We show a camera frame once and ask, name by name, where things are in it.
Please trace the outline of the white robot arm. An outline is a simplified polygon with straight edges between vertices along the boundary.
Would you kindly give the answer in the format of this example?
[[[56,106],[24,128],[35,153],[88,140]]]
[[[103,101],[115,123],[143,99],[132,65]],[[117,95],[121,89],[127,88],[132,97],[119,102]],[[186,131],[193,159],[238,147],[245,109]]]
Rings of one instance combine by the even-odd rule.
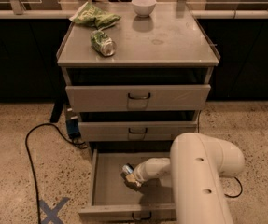
[[[203,135],[183,133],[171,145],[168,158],[150,158],[122,174],[139,188],[158,179],[173,190],[178,224],[233,224],[222,177],[235,178],[245,168],[243,152],[235,144]]]

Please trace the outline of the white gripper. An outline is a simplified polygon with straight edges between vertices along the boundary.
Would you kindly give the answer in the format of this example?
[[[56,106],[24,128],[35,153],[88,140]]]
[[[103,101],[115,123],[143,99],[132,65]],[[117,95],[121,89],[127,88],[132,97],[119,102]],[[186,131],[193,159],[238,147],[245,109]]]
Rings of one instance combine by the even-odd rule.
[[[140,163],[134,168],[134,174],[129,174],[125,176],[125,183],[132,189],[140,189],[142,184],[146,182],[146,171],[145,164]]]

